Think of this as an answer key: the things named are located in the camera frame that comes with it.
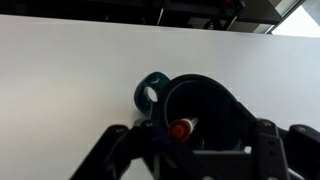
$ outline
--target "red cap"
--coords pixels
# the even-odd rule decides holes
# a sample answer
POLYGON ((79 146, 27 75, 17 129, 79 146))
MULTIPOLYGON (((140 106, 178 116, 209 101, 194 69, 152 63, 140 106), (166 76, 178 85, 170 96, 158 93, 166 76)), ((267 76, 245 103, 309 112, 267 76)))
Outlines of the red cap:
POLYGON ((181 142, 188 140, 191 134, 190 124, 183 120, 175 120, 169 126, 169 135, 181 142))

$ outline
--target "white table surface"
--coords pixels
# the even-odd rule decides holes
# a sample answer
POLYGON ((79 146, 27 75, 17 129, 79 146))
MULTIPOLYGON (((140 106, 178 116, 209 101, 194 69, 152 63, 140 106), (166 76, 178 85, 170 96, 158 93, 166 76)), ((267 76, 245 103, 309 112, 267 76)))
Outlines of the white table surface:
MULTIPOLYGON (((153 71, 207 75, 257 117, 320 130, 320 39, 0 16, 0 179, 68 179, 153 71)), ((150 179, 135 162, 123 179, 150 179)))

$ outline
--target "black cup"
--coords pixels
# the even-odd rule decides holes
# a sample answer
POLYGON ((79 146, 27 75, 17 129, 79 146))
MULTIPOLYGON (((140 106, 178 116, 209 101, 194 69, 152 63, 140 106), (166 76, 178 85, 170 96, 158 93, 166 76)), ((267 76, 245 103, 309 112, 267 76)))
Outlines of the black cup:
POLYGON ((138 85, 134 101, 147 117, 168 128, 171 122, 198 117, 187 144, 195 150, 243 150, 231 121, 231 107, 237 101, 221 84, 201 75, 183 75, 170 81, 160 72, 148 75, 138 85), (153 102, 147 93, 157 95, 153 102))

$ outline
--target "teal mug handle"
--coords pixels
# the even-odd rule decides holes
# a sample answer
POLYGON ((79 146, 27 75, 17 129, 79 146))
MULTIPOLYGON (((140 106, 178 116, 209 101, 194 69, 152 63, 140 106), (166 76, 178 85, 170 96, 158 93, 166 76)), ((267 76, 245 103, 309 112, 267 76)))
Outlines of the teal mug handle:
POLYGON ((160 72, 153 72, 139 83, 134 93, 134 102, 146 117, 150 117, 152 104, 155 103, 148 95, 148 88, 151 88, 156 93, 157 99, 159 99, 161 90, 169 81, 170 79, 166 75, 160 72))

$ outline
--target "teal mug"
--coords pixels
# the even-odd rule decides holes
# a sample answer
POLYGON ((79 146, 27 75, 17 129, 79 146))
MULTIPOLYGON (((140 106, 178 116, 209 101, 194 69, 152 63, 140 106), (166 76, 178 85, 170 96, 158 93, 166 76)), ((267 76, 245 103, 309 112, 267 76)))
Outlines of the teal mug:
POLYGON ((188 74, 170 80, 154 72, 140 82, 134 101, 141 113, 166 129, 177 119, 198 117, 199 122, 186 142, 194 150, 244 149, 232 124, 231 107, 237 100, 213 79, 188 74), (156 102, 149 97, 148 88, 156 93, 156 102))

